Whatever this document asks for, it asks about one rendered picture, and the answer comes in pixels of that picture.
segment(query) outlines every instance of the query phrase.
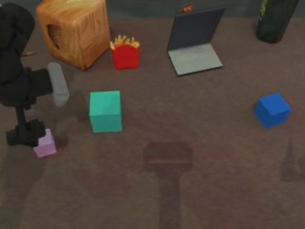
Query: small orange figurine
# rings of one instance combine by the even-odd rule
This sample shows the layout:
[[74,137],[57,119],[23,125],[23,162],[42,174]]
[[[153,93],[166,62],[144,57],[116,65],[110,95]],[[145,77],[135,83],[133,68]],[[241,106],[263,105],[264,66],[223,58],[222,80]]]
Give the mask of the small orange figurine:
[[114,43],[110,42],[110,49],[114,67],[117,70],[134,69],[139,66],[140,43],[126,36],[119,35]]
[[180,13],[188,13],[192,11],[194,11],[194,7],[190,3],[187,3],[180,9]]

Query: cube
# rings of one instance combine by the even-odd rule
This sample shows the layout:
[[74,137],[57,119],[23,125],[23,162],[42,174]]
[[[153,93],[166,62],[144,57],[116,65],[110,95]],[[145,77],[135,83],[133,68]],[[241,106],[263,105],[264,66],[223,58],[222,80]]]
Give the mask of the cube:
[[49,53],[81,70],[110,46],[106,0],[44,0],[36,8]]
[[55,154],[56,145],[51,130],[46,129],[46,135],[38,140],[38,146],[34,147],[37,157],[44,157]]
[[290,112],[291,107],[280,93],[260,98],[254,109],[255,116],[265,128],[285,122]]
[[119,91],[91,92],[89,117],[94,133],[122,131]]

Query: laptop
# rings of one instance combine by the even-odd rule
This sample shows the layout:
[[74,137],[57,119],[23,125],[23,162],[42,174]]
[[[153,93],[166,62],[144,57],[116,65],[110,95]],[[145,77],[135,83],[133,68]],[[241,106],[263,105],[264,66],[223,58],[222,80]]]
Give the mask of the laptop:
[[221,7],[175,16],[167,52],[177,76],[223,66],[210,42],[224,11]]

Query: laptop screen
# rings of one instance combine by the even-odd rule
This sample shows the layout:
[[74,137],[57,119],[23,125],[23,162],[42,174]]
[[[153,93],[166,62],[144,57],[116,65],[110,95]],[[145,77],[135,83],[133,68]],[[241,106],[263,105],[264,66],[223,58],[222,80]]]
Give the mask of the laptop screen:
[[168,50],[209,43],[225,8],[177,14],[168,43]]

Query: brown table surface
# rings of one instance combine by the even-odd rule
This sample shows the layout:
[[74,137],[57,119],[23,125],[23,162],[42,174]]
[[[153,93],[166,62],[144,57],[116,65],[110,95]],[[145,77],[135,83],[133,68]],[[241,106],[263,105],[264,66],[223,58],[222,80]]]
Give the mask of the brown table surface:
[[[224,67],[182,78],[166,53],[172,20],[110,23],[114,35],[141,42],[141,66],[116,71],[109,51],[85,72],[60,62],[71,99],[57,108],[44,96],[27,112],[51,128],[57,154],[38,159],[31,148],[7,147],[5,131],[17,121],[0,106],[0,228],[164,228],[158,179],[144,169],[143,151],[183,141],[193,168],[180,179],[182,229],[303,229],[305,20],[270,45],[255,38],[253,21],[223,19],[212,43]],[[53,60],[39,29],[27,51],[37,52],[23,58],[32,69]],[[89,94],[107,90],[121,91],[123,132],[93,134]],[[293,111],[264,129],[253,105],[274,92]]]

